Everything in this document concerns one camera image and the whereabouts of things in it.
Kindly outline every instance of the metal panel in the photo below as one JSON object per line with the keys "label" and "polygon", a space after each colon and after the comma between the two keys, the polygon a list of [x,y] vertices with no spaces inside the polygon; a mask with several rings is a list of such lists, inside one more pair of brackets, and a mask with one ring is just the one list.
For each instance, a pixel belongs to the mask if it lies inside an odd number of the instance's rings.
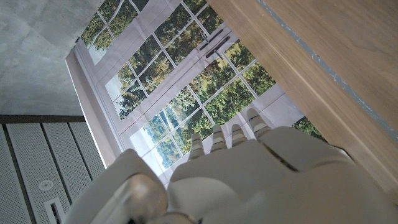
{"label": "metal panel", "polygon": [[2,128],[0,128],[0,177],[0,222],[31,223]]}
{"label": "metal panel", "polygon": [[[7,124],[26,191],[37,223],[50,223],[44,202],[59,197],[66,212],[70,205],[55,167],[40,124]],[[53,187],[39,189],[43,180],[51,180]]]}
{"label": "metal panel", "polygon": [[86,162],[88,172],[95,179],[105,170],[100,154],[95,147],[93,137],[85,122],[69,123],[70,129],[75,136],[76,143]]}
{"label": "metal panel", "polygon": [[91,179],[67,123],[44,123],[55,160],[72,200],[90,184]]}

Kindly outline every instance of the window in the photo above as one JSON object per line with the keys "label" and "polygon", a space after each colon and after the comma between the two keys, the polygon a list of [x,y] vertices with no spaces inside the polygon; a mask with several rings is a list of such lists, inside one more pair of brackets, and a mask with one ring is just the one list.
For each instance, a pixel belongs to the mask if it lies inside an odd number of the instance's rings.
{"label": "window", "polygon": [[106,0],[81,35],[96,65],[148,0]]}
{"label": "window", "polygon": [[190,151],[193,132],[207,138],[214,124],[225,124],[275,84],[239,40],[222,55],[224,60],[210,63],[131,136],[134,147],[151,154],[162,172]]}
{"label": "window", "polygon": [[[186,2],[187,4],[181,3],[177,6],[176,10],[146,39],[118,74],[115,74],[106,84],[106,90],[120,119],[128,116],[195,47],[203,42],[201,33],[211,33],[222,23],[222,20],[205,1]],[[119,13],[113,17],[110,12],[116,11],[119,7]],[[113,35],[116,30],[119,30],[116,34],[120,33],[122,31],[120,28],[126,27],[135,17],[133,8],[126,0],[122,5],[107,0],[98,11],[100,14],[104,14],[105,21],[110,21],[109,27],[113,31]],[[124,20],[124,25],[117,22],[118,20]],[[117,29],[112,28],[112,21],[119,24]],[[206,30],[200,21],[204,22],[209,30]],[[110,39],[108,40],[107,46],[112,43]],[[232,68],[228,71],[230,77],[223,77],[223,80],[229,80],[234,76]]]}

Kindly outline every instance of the tree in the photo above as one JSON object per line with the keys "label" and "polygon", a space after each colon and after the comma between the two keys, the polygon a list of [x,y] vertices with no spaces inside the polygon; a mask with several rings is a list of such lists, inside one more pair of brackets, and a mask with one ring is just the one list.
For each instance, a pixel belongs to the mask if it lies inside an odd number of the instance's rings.
{"label": "tree", "polygon": [[118,80],[122,83],[122,88],[120,89],[121,92],[130,85],[133,79],[134,75],[132,74],[129,66],[127,64],[124,64],[118,72]]}
{"label": "tree", "polygon": [[225,124],[254,100],[253,95],[240,79],[235,80],[212,99],[206,110],[217,124]]}
{"label": "tree", "polygon": [[223,23],[223,20],[217,15],[217,13],[210,7],[207,6],[199,15],[198,20],[203,24],[204,28],[209,34],[217,29]]}
{"label": "tree", "polygon": [[[145,126],[144,130],[157,144],[166,135],[166,127],[162,124],[158,116],[154,116]],[[162,157],[162,165],[165,169],[180,159],[180,154],[170,138],[165,139],[156,147],[157,153]]]}
{"label": "tree", "polygon": [[122,31],[138,16],[137,11],[128,0],[124,0],[119,12],[109,23],[109,28],[113,33],[114,38],[118,38]]}
{"label": "tree", "polygon": [[184,3],[188,6],[191,12],[196,15],[198,11],[205,6],[205,0],[184,0]]}
{"label": "tree", "polygon": [[202,29],[193,21],[166,49],[174,63],[178,65],[200,43]]}
{"label": "tree", "polygon": [[121,106],[119,112],[120,119],[127,117],[140,103],[146,98],[144,91],[138,82],[134,84],[122,94],[119,101],[116,103]]}
{"label": "tree", "polygon": [[142,85],[148,94],[152,93],[156,87],[173,71],[173,66],[164,53],[147,68],[139,77]]}
{"label": "tree", "polygon": [[[139,10],[142,10],[147,2],[148,0],[133,0],[133,3]],[[128,0],[124,0],[119,12],[111,21],[120,3],[121,0],[106,0],[98,9],[99,14],[101,14],[105,22],[108,23],[115,38],[117,38],[138,15],[132,4],[130,4]],[[84,33],[81,35],[81,38],[86,46],[89,47],[93,44],[96,50],[106,50],[113,42],[111,34],[105,28],[105,24],[98,13],[94,15]]]}
{"label": "tree", "polygon": [[304,133],[311,135],[312,137],[327,142],[322,134],[318,131],[318,129],[305,116],[302,119],[298,120],[295,124],[293,124],[292,128],[300,130]]}
{"label": "tree", "polygon": [[230,46],[225,54],[239,72],[256,59],[240,40],[237,40],[232,46]]}
{"label": "tree", "polygon": [[198,133],[202,139],[211,135],[213,125],[204,114],[203,110],[196,112],[181,128],[173,134],[177,145],[183,155],[188,153],[191,148],[191,138],[193,133]]}
{"label": "tree", "polygon": [[166,46],[166,44],[187,25],[189,20],[191,20],[189,13],[181,4],[178,5],[170,17],[155,30],[155,34],[157,38],[159,38],[160,43]]}
{"label": "tree", "polygon": [[139,47],[136,53],[134,53],[134,55],[129,59],[129,62],[137,75],[143,71],[159,51],[160,46],[157,44],[154,36],[150,35]]}
{"label": "tree", "polygon": [[263,94],[276,83],[258,62],[251,66],[242,76],[257,95]]}
{"label": "tree", "polygon": [[84,33],[81,35],[81,39],[83,40],[83,42],[87,47],[91,45],[95,36],[98,34],[99,31],[101,31],[103,27],[104,27],[104,22],[102,21],[100,16],[96,13],[94,17],[91,19]]}
{"label": "tree", "polygon": [[215,60],[191,81],[190,86],[198,95],[200,101],[204,103],[235,75],[235,72],[227,63],[222,60]]}

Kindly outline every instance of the gray concrete wall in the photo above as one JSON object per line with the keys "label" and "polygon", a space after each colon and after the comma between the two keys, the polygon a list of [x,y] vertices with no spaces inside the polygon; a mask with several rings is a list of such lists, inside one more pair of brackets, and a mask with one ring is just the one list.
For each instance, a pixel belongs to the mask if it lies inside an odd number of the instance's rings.
{"label": "gray concrete wall", "polygon": [[102,2],[0,1],[0,114],[82,115],[65,58]]}

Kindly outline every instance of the wooden panel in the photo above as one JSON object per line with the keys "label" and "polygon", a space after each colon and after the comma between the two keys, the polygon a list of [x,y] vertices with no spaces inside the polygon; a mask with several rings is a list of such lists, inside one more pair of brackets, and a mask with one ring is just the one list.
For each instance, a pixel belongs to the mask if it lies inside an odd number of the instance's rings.
{"label": "wooden panel", "polygon": [[207,1],[324,137],[331,144],[345,148],[390,198],[398,202],[398,145],[380,125],[257,1]]}
{"label": "wooden panel", "polygon": [[265,2],[398,130],[397,1]]}

